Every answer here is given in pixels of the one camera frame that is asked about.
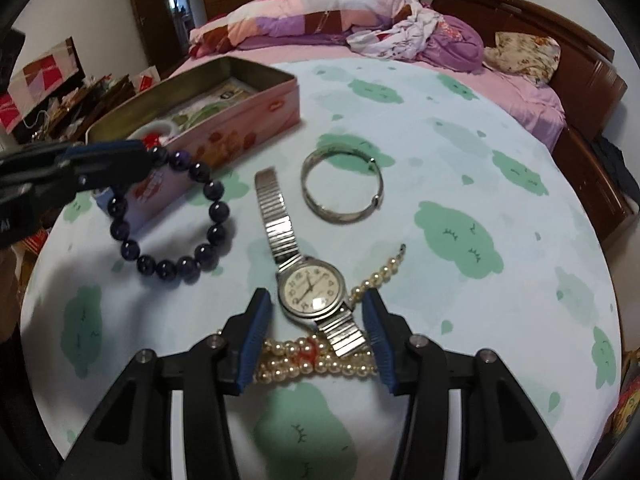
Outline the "floral pillow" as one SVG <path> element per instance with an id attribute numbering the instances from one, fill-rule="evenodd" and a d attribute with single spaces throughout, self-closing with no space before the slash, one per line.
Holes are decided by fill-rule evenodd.
<path id="1" fill-rule="evenodd" d="M 548 84 L 558 69 L 561 46 L 551 37 L 522 32 L 496 32 L 495 47 L 484 47 L 484 64 L 536 86 Z"/>

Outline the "dark wooden headboard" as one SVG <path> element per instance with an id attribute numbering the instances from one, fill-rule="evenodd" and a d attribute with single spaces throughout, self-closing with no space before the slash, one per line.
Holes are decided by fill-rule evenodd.
<path id="1" fill-rule="evenodd" d="M 588 140 L 603 133 L 627 90 L 608 44 L 526 0 L 432 0 L 431 7 L 480 35 L 489 66 L 552 88 L 568 128 Z"/>

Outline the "wooden nightstand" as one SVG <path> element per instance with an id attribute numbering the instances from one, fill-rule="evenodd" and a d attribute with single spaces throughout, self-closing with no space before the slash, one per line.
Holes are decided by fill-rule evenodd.
<path id="1" fill-rule="evenodd" d="M 574 188 L 603 247 L 611 245 L 631 225 L 634 211 L 620 187 L 584 137 L 565 127 L 552 158 Z"/>

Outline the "purple folded blanket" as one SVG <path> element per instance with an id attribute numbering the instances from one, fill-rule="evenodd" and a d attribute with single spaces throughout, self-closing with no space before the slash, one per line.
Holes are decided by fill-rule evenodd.
<path id="1" fill-rule="evenodd" d="M 418 60 L 434 66 L 473 73 L 483 65 L 484 42 L 477 31 L 451 15 L 442 15 Z"/>

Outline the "colourful cushion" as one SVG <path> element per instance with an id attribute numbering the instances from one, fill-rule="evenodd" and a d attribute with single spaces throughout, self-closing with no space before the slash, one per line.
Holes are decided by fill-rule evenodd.
<path id="1" fill-rule="evenodd" d="M 623 388 L 620 400 L 613 414 L 612 422 L 612 441 L 616 443 L 626 429 L 628 428 L 634 413 L 639 406 L 639 382 L 640 378 L 636 377 Z"/>

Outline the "pink metal tin box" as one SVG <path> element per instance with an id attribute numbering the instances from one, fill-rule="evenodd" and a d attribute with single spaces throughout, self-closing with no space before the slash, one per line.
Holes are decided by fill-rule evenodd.
<path id="1" fill-rule="evenodd" d="M 298 80 L 242 58 L 214 58 L 119 105 L 89 128 L 86 141 L 128 140 L 157 119 L 180 128 L 164 146 L 168 151 L 187 151 L 211 170 L 224 169 L 300 122 Z"/>

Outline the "silver wristwatch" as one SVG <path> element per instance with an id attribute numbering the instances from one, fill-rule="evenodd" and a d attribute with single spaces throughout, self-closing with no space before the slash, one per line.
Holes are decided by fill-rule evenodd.
<path id="1" fill-rule="evenodd" d="M 285 315 L 317 332 L 339 358 L 363 350 L 367 339 L 352 314 L 344 276 L 331 263 L 300 251 L 276 170 L 258 171 L 255 191 Z"/>

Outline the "black clothes on nightstand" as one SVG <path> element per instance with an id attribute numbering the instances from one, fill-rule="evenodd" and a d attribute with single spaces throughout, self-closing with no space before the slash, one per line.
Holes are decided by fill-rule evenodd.
<path id="1" fill-rule="evenodd" d="M 605 172 L 617 187 L 636 204 L 640 204 L 640 188 L 625 164 L 623 152 L 604 136 L 595 138 L 591 146 Z"/>

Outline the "patchwork pink quilt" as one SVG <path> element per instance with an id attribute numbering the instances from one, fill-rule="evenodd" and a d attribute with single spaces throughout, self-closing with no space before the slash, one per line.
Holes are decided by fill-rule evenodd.
<path id="1" fill-rule="evenodd" d="M 418 0 L 253 0 L 192 30 L 190 57 L 236 50 L 252 38 L 338 37 L 357 29 L 386 29 L 422 9 Z"/>

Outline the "silver bangle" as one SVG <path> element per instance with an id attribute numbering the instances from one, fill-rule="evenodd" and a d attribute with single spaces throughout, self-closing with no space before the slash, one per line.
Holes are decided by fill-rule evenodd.
<path id="1" fill-rule="evenodd" d="M 317 185 L 308 185 L 311 174 L 318 166 L 338 156 L 359 159 L 366 174 L 374 177 L 375 190 L 367 203 L 356 196 L 356 192 L 363 189 L 362 184 L 349 184 L 338 177 L 327 178 L 324 174 L 323 180 L 312 178 Z M 332 224 L 353 224 L 366 220 L 382 207 L 385 192 L 381 166 L 376 158 L 362 148 L 341 143 L 316 148 L 304 159 L 300 168 L 300 187 L 308 208 L 318 218 Z"/>

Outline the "white jade bangle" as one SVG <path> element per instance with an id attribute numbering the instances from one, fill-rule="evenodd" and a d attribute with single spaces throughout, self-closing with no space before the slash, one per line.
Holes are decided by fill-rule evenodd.
<path id="1" fill-rule="evenodd" d="M 169 119 L 157 119 L 137 128 L 128 140 L 140 141 L 147 150 L 156 146 L 166 146 L 181 133 L 179 126 Z"/>

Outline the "green cloud tablecloth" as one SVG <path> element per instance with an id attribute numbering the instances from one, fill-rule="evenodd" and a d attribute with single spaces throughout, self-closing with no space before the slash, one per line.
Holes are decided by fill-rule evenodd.
<path id="1" fill-rule="evenodd" d="M 231 246 L 192 284 L 140 275 L 122 260 L 110 219 L 88 193 L 68 205 L 38 258 L 23 304 L 32 391 L 67 453 L 134 356 L 189 349 L 275 290 L 254 177 L 277 171 L 306 255 L 356 286 L 404 255 L 381 295 L 447 350 L 498 353 L 532 399 L 570 471 L 585 474 L 620 388 L 620 322 L 597 235 L 544 144 L 484 96 L 412 66 L 354 58 L 293 62 L 300 125 L 224 170 Z M 300 168 L 316 148 L 362 148 L 381 166 L 382 207 L 332 224 L 306 205 Z M 312 178 L 375 190 L 359 159 Z"/>

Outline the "cluttered side table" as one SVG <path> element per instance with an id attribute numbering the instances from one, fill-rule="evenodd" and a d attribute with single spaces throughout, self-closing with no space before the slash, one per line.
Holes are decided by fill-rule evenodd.
<path id="1" fill-rule="evenodd" d="M 100 118 L 159 83 L 154 66 L 134 76 L 88 77 L 68 37 L 12 76 L 1 96 L 1 130 L 19 144 L 81 140 Z"/>

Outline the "white floral cloth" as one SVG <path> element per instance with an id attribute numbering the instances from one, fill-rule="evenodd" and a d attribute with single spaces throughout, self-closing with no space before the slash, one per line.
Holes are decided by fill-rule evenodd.
<path id="1" fill-rule="evenodd" d="M 412 62 L 426 50 L 441 22 L 442 14 L 413 1 L 390 28 L 354 32 L 346 42 L 352 52 L 367 58 Z"/>

